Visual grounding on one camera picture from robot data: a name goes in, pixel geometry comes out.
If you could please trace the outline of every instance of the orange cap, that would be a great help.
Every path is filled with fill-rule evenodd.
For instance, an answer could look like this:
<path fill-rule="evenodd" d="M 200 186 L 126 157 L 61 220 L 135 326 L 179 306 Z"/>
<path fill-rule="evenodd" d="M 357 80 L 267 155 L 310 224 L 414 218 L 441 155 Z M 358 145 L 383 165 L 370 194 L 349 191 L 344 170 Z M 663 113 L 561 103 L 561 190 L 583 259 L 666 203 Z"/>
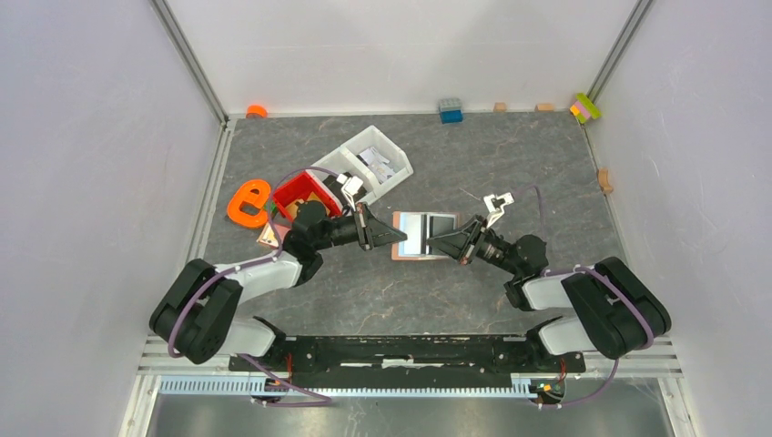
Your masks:
<path fill-rule="evenodd" d="M 268 116 L 268 111 L 265 107 L 260 105 L 251 105 L 247 108 L 247 118 L 265 118 Z"/>

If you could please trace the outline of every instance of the white wall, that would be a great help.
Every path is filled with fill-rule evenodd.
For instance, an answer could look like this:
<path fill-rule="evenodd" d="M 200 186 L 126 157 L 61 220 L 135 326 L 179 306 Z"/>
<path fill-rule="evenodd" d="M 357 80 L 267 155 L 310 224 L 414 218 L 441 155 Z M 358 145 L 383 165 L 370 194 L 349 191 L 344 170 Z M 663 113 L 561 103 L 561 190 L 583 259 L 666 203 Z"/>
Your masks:
<path fill-rule="evenodd" d="M 229 113 L 567 107 L 635 0 L 169 0 Z"/>
<path fill-rule="evenodd" d="M 769 435 L 772 3 L 655 2 L 590 135 L 706 436 Z"/>
<path fill-rule="evenodd" d="M 146 1 L 0 6 L 0 435 L 115 435 L 218 124 Z"/>

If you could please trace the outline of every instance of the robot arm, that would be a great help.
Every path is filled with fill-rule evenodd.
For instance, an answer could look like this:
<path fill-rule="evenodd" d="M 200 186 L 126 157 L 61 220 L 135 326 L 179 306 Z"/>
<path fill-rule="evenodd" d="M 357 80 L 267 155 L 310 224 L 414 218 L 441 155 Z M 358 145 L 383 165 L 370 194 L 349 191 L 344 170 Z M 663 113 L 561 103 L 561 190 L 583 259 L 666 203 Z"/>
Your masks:
<path fill-rule="evenodd" d="M 348 217 L 327 218 L 324 206 L 311 201 L 300 206 L 292 229 L 274 259 L 211 265 L 191 260 L 179 273 L 150 319 L 150 329 L 169 341 L 183 308 L 197 290 L 218 272 L 232 270 L 215 281 L 181 322 L 175 349 L 195 364 L 219 352 L 244 352 L 260 357 L 269 350 L 276 330 L 259 319 L 234 321 L 236 308 L 273 290 L 297 287 L 313 277 L 322 264 L 319 250 L 357 242 L 364 250 L 404 241 L 407 236 L 375 218 L 367 204 L 357 203 Z"/>
<path fill-rule="evenodd" d="M 512 273 L 504 289 L 515 308 L 576 311 L 576 316 L 548 320 L 529 330 L 526 338 L 533 345 L 536 361 L 595 350 L 615 360 L 670 330 L 665 307 L 620 259 L 612 257 L 591 268 L 542 277 L 548 265 L 544 241 L 525 235 L 509 243 L 491 229 L 503 215 L 503 207 L 513 203 L 513 196 L 505 193 L 483 200 L 489 210 L 487 218 L 475 216 L 456 230 L 428 239 L 427 244 L 462 265 L 480 258 Z"/>

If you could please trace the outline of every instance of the blue lego brick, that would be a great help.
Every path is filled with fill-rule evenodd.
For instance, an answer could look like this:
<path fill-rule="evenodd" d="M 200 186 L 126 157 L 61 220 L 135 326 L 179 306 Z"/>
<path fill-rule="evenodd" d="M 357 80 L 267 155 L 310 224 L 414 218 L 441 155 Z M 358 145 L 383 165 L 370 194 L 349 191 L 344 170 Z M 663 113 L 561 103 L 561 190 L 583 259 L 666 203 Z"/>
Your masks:
<path fill-rule="evenodd" d="M 446 123 L 461 123 L 463 121 L 463 114 L 461 111 L 444 111 L 440 113 L 440 121 L 443 124 Z"/>

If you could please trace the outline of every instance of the orange toy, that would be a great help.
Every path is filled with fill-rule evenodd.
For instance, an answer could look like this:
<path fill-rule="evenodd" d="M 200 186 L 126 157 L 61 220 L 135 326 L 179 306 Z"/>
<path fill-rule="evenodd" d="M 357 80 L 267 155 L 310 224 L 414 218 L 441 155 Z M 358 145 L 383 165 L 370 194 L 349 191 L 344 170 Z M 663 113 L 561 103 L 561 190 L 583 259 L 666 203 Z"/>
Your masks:
<path fill-rule="evenodd" d="M 260 105 L 252 105 L 247 108 L 247 118 L 265 118 L 268 116 L 268 111 L 265 107 Z"/>
<path fill-rule="evenodd" d="M 257 229 L 268 222 L 268 212 L 263 209 L 270 195 L 270 185 L 262 179 L 248 180 L 236 191 L 228 203 L 228 217 L 245 228 Z M 257 214 L 248 214 L 243 208 L 251 205 Z"/>

